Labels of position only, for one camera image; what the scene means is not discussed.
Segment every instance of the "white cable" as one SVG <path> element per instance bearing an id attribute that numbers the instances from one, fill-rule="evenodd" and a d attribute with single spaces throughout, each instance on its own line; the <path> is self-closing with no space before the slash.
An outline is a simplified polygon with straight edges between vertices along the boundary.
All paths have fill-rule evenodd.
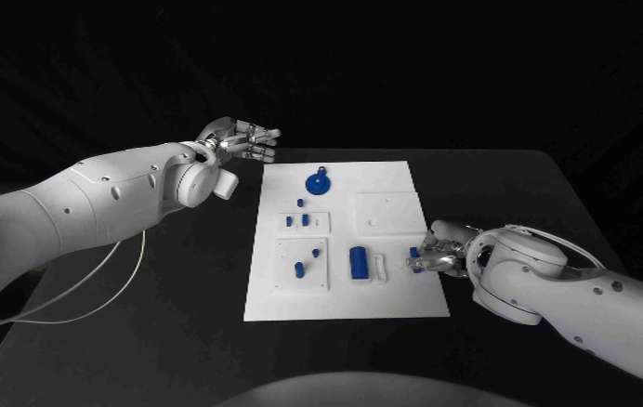
<path id="1" fill-rule="evenodd" d="M 518 228 L 519 230 L 525 229 L 529 232 L 537 233 L 537 235 L 539 235 L 541 237 L 545 237 L 548 240 L 552 240 L 554 242 L 562 244 L 573 251 L 578 252 L 583 256 L 586 256 L 586 258 L 593 262 L 593 264 L 594 264 L 594 266 L 597 268 L 606 269 L 606 267 L 603 266 L 603 263 L 600 262 L 600 260 L 581 247 L 578 247 L 574 243 L 570 243 L 567 240 L 560 238 L 557 235 L 552 235 L 551 233 L 547 233 L 542 230 L 537 230 L 537 229 L 528 228 L 526 226 L 516 226 L 516 225 L 508 224 L 505 226 L 505 228 L 506 229 Z"/>
<path id="2" fill-rule="evenodd" d="M 97 266 L 97 268 L 87 274 L 85 278 L 58 296 L 55 296 L 48 302 L 45 302 L 42 305 L 39 305 L 36 308 L 30 309 L 26 312 L 22 312 L 20 314 L 15 315 L 13 317 L 9 317 L 7 319 L 0 321 L 0 325 L 3 325 L 5 323 L 9 322 L 22 322 L 22 323 L 42 323 L 42 324 L 59 324 L 59 323 L 69 323 L 69 322 L 75 322 L 80 319 L 85 318 L 87 316 L 91 316 L 91 314 L 94 314 L 95 312 L 98 312 L 113 301 L 114 299 L 118 297 L 118 295 L 121 294 L 121 292 L 124 291 L 124 288 L 127 287 L 127 285 L 130 284 L 131 280 L 134 279 L 134 276 L 137 275 L 137 271 L 139 271 L 139 266 L 141 265 L 141 260 L 143 260 L 143 252 L 144 252 L 144 231 L 143 231 L 143 237 L 141 237 L 141 254 L 139 256 L 139 263 L 137 263 L 137 267 L 134 268 L 134 271 L 131 273 L 130 279 L 127 280 L 121 290 L 118 291 L 118 293 L 107 300 L 107 302 L 97 307 L 92 311 L 90 311 L 87 314 L 84 314 L 82 316 L 69 319 L 67 321 L 30 321 L 30 320 L 23 320 L 25 317 L 28 317 L 29 314 L 33 314 L 36 311 L 39 311 L 41 309 L 43 309 L 46 306 L 49 306 L 54 302 L 56 302 L 58 300 L 61 300 L 72 291 L 75 291 L 78 289 L 78 287 L 85 283 L 85 281 L 90 279 L 90 277 L 98 272 L 98 269 L 101 269 L 101 267 L 104 266 L 104 264 L 107 263 L 107 260 L 111 258 L 114 252 L 117 251 L 117 248 L 120 246 L 121 242 L 117 242 L 117 244 L 114 245 L 114 248 L 111 249 L 110 254 L 107 255 L 107 257 L 104 258 L 104 261 L 101 262 L 101 264 Z"/>

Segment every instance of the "table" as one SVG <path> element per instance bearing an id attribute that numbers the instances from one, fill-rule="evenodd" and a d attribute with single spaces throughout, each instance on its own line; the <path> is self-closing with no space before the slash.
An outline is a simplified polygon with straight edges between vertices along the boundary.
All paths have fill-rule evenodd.
<path id="1" fill-rule="evenodd" d="M 408 160 L 430 223 L 522 224 L 584 247 L 624 272 L 549 156 L 538 151 L 281 150 L 278 162 Z M 261 164 L 229 163 L 229 202 L 209 198 L 147 232 L 137 275 L 95 315 L 16 324 L 0 347 L 0 405 L 215 405 L 284 378 L 336 371 L 413 374 L 532 405 L 632 405 L 643 380 L 574 348 L 547 322 L 518 325 L 472 301 L 472 284 L 441 275 L 450 318 L 244 322 Z M 134 269 L 141 237 L 38 319 L 95 308 Z M 110 246 L 52 264 L 29 306 L 91 271 Z"/>

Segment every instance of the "blue disc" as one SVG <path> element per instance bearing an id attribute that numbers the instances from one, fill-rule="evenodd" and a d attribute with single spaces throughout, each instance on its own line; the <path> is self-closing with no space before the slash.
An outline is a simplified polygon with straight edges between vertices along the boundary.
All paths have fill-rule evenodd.
<path id="1" fill-rule="evenodd" d="M 313 195 L 323 195 L 332 187 L 332 181 L 326 176 L 326 167 L 319 167 L 317 173 L 306 180 L 306 190 Z"/>

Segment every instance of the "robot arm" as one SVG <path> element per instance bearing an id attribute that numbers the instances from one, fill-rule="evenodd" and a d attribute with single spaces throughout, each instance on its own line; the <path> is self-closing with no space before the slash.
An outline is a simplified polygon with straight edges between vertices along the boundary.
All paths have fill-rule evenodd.
<path id="1" fill-rule="evenodd" d="M 473 299 L 506 320 L 544 318 L 573 345 L 643 377 L 643 282 L 603 268 L 573 269 L 558 247 L 528 230 L 475 230 L 436 221 L 421 270 L 470 278 Z"/>
<path id="2" fill-rule="evenodd" d="M 172 142 L 80 161 L 33 187 L 0 195 L 0 290 L 69 252 L 137 235 L 211 193 L 229 199 L 237 157 L 274 161 L 278 130 L 225 117 L 196 142 Z"/>

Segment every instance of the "blue object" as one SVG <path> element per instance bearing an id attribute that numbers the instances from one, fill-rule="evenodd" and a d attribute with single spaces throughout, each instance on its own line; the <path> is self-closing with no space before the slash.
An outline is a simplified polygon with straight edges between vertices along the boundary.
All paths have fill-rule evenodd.
<path id="1" fill-rule="evenodd" d="M 304 273 L 304 264 L 299 261 L 297 263 L 294 263 L 294 276 L 297 277 L 297 279 L 304 278 Z"/>
<path id="2" fill-rule="evenodd" d="M 418 248 L 417 247 L 411 247 L 411 258 L 420 258 Z M 423 272 L 423 270 L 421 269 L 414 269 L 413 272 L 415 274 L 420 274 Z"/>
<path id="3" fill-rule="evenodd" d="M 323 195 L 332 187 L 332 181 L 326 176 L 326 167 L 319 167 L 317 173 L 306 180 L 306 190 L 313 195 Z"/>
<path id="4" fill-rule="evenodd" d="M 351 277 L 355 280 L 369 279 L 369 263 L 366 261 L 366 249 L 362 246 L 351 248 Z"/>

